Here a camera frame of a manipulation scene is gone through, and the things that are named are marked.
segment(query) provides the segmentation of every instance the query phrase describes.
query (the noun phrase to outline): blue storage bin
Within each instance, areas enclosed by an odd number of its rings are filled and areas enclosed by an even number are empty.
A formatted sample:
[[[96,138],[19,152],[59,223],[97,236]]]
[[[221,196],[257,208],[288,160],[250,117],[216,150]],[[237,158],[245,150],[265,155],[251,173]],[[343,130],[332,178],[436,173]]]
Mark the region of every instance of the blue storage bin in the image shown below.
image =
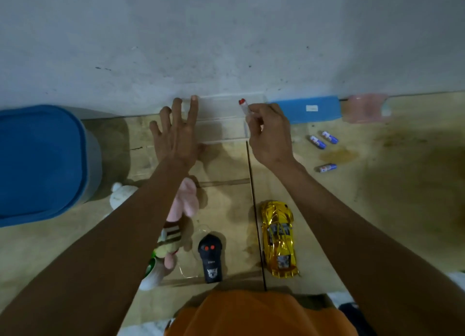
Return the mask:
[[[90,199],[101,177],[99,143],[72,113],[0,111],[0,227],[58,216]]]

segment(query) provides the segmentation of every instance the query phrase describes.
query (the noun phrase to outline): orange shirt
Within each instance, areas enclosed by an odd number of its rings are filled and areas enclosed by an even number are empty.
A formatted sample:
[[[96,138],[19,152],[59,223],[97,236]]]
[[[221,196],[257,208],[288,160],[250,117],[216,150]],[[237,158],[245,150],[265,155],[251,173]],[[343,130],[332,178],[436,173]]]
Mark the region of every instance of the orange shirt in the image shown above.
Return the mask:
[[[309,335],[357,336],[335,308],[305,309],[276,292],[212,291],[198,308],[181,310],[166,336]]]

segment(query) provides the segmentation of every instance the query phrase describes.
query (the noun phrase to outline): toy car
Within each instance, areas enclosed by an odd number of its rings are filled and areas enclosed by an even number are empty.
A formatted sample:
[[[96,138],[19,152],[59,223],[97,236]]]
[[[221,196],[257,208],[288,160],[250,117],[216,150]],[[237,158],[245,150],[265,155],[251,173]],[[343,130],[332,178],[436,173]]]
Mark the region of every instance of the toy car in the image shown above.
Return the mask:
[[[279,278],[299,274],[294,253],[292,211],[282,202],[269,201],[262,204],[261,216],[263,256],[267,269]]]

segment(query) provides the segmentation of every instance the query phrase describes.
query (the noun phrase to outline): white wall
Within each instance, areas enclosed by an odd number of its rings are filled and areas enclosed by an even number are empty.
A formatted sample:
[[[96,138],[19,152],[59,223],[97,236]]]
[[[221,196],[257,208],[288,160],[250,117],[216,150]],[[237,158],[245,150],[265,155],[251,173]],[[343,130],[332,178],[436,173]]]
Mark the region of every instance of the white wall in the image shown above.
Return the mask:
[[[464,2],[0,0],[0,107],[463,90]]]

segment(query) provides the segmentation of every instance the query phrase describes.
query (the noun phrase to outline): pink container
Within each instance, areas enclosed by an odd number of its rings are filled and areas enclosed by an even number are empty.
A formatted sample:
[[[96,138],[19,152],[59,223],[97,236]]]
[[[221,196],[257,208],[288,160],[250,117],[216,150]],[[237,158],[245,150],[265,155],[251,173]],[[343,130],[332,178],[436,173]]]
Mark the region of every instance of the pink container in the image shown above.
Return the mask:
[[[347,101],[341,102],[342,120],[349,123],[372,123],[386,121],[382,110],[387,99],[386,94],[360,94],[351,96]]]

